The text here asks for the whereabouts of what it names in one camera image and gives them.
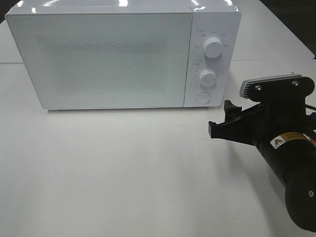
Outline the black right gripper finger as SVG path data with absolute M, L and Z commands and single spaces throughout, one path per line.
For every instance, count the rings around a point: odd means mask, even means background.
M 233 120 L 240 115 L 242 107 L 234 105 L 230 100 L 224 101 L 225 121 Z
M 235 121 L 225 121 L 222 123 L 208 122 L 208 132 L 211 138 L 236 139 Z

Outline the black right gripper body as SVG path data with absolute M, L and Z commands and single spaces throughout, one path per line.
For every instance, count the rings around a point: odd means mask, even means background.
M 313 109 L 304 100 L 259 103 L 242 110 L 235 121 L 236 139 L 226 139 L 259 147 L 264 142 L 287 132 L 298 132 L 314 138 Z

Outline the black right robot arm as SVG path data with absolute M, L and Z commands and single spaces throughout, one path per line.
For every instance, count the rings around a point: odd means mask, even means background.
M 316 118 L 304 99 L 259 103 L 243 110 L 224 102 L 225 120 L 209 122 L 211 138 L 254 146 L 285 187 L 285 205 L 301 229 L 316 230 Z

